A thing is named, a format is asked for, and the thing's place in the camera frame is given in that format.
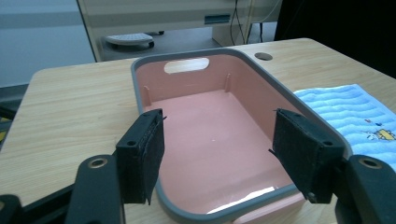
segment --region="cloth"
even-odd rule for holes
[[[345,137],[353,154],[377,158],[396,171],[396,115],[359,85],[295,94]]]

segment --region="black cable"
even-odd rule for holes
[[[235,8],[233,10],[233,18],[236,15],[236,20],[238,21],[238,26],[239,26],[239,31],[241,32],[242,35],[242,41],[243,44],[245,44],[245,37],[244,37],[244,33],[242,32],[242,25],[241,22],[239,21],[239,16],[238,16],[238,0],[235,0]],[[230,24],[230,36],[231,36],[231,41],[233,41],[233,18],[231,19],[231,24]]]

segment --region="white furniture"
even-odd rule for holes
[[[242,33],[239,32],[239,26],[233,27],[235,45],[244,43],[242,35],[246,36],[249,30],[249,15],[255,11],[251,15],[259,17],[261,10],[266,9],[260,6],[271,6],[276,1],[237,1]],[[235,9],[234,0],[78,0],[78,5],[97,62],[103,60],[102,37],[108,35],[220,26],[224,29],[224,32],[221,31],[223,36],[219,40],[214,38],[222,46],[231,45],[227,38],[230,39],[229,26]]]

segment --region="table surface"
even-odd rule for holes
[[[233,47],[244,51],[291,91],[358,83],[396,111],[396,79],[310,39]],[[260,61],[256,52],[271,54]],[[0,194],[32,203],[72,184],[78,165],[111,154],[138,117],[131,64],[135,59],[37,72],[0,153]],[[334,223],[331,204],[304,203],[267,223]],[[151,206],[128,204],[130,223],[171,223],[154,193]]]

